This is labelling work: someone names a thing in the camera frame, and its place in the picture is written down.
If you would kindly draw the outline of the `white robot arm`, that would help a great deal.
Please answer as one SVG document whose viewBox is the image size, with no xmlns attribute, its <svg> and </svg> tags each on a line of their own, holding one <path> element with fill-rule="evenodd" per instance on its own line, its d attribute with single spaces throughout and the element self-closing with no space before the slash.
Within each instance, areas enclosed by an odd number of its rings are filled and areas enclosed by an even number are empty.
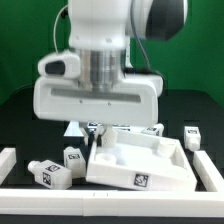
<svg viewBox="0 0 224 224">
<path fill-rule="evenodd" d="M 68 0 L 66 8 L 69 48 L 39 61 L 35 114 L 100 123 L 105 144 L 116 140 L 114 125 L 155 125 L 163 78 L 130 66 L 130 39 L 171 39 L 186 22 L 188 0 Z"/>
</svg>

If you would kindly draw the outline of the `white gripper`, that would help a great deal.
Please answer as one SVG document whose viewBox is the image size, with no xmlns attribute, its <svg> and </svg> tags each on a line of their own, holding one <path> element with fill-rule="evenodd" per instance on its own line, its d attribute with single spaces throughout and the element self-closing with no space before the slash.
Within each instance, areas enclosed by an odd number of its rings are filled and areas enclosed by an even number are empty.
<svg viewBox="0 0 224 224">
<path fill-rule="evenodd" d="M 73 80 L 40 77 L 34 87 L 34 112 L 40 119 L 79 121 L 84 143 L 92 145 L 97 123 L 153 126 L 158 122 L 158 97 L 163 79 L 157 75 L 127 75 L 109 92 L 85 91 Z M 107 126 L 102 147 L 116 145 L 118 133 Z"/>
</svg>

